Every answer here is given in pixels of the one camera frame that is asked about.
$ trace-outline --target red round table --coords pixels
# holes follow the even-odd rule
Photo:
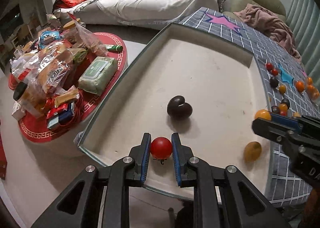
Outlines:
[[[122,71],[125,69],[127,62],[127,49],[122,39],[118,36],[105,33],[105,32],[96,32],[95,33],[103,44],[113,44],[113,45],[122,45],[122,52],[109,52],[108,57],[113,57],[118,60],[118,71],[113,76],[105,91],[101,96],[96,96],[94,94],[80,90],[83,95],[83,106],[84,114],[82,115],[81,121],[84,121],[90,113],[99,105],[102,99],[108,94],[114,83],[120,77]],[[65,134],[69,130],[61,130],[59,132],[53,132],[47,129],[45,117],[34,118],[30,113],[26,112],[26,115],[19,121],[19,128],[22,135],[29,141],[33,143],[47,143],[50,142],[61,135]]]

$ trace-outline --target yellow lid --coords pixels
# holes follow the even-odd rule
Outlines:
[[[71,28],[73,28],[73,27],[75,27],[75,26],[76,26],[76,24],[75,24],[75,22],[72,20],[72,21],[66,23],[66,24],[63,26],[63,29],[64,29],[64,30],[67,30],[67,29],[71,29]]]

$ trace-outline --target television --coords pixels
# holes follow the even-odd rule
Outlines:
[[[19,25],[23,24],[19,5],[16,5],[0,19],[0,34],[6,41]]]

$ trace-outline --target grid tablecloth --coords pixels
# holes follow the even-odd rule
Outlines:
[[[266,95],[269,99],[268,108],[280,104],[281,100],[286,97],[290,101],[288,117],[291,117],[294,112],[299,112],[301,115],[311,115],[320,118],[319,108],[311,102],[306,92],[299,93],[296,88],[288,83],[283,83],[278,75],[279,84],[284,84],[287,87],[287,92],[283,97],[277,90],[270,87],[269,79],[272,76],[265,67],[266,61],[273,65],[280,64],[295,80],[304,80],[302,67],[275,41],[266,37],[259,31],[247,26],[245,23],[236,21],[229,16],[226,18],[241,27],[240,34],[216,23],[211,23],[211,19],[207,14],[220,17],[221,13],[202,7],[192,15],[184,18],[180,24],[190,26],[208,33],[224,38],[234,44],[243,47],[254,54],[257,62],[263,86]],[[266,197],[275,206],[296,205],[305,202],[308,199],[312,187],[304,180],[290,172],[290,159],[281,149],[281,145],[271,142],[272,155],[270,157],[272,167],[272,179],[270,187],[267,188]]]

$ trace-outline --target floor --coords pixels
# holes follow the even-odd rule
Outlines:
[[[127,46],[128,63],[157,34],[154,30],[135,27],[88,25],[87,28],[121,37]],[[2,72],[0,93],[0,131],[8,161],[6,180],[0,182],[0,196],[20,227],[29,228],[60,192],[87,165],[95,162],[85,155],[67,158],[24,142],[11,116],[13,91]],[[177,213],[182,208],[179,200],[143,188],[130,188],[129,201],[131,228],[170,227],[167,210],[173,208]]]

